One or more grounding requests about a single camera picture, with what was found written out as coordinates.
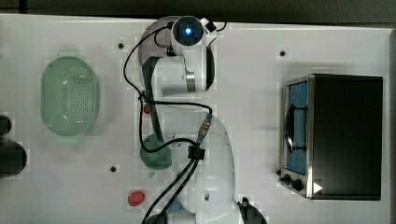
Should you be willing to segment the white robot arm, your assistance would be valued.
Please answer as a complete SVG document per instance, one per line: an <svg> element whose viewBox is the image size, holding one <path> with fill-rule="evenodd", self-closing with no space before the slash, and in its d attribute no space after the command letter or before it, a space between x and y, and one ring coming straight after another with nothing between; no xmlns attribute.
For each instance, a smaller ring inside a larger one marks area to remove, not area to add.
<svg viewBox="0 0 396 224"><path fill-rule="evenodd" d="M215 79L210 44L217 28L193 16L163 27L170 31L174 54L141 63L145 106L156 137L147 148L164 153L176 176L156 198L169 195L166 205L158 214L150 207L142 224L241 224L229 135L214 109L195 101Z"/></svg>

